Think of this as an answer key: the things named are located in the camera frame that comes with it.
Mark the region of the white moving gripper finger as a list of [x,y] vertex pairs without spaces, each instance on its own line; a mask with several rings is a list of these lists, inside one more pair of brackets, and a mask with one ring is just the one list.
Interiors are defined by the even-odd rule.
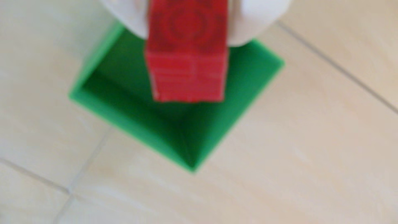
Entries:
[[250,42],[280,19],[292,0],[229,0],[229,47],[240,47]]

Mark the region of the white fixed gripper finger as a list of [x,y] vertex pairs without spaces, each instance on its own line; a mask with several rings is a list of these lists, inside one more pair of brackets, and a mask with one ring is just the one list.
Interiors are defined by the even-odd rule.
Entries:
[[129,31],[148,38],[149,0],[100,0],[105,8]]

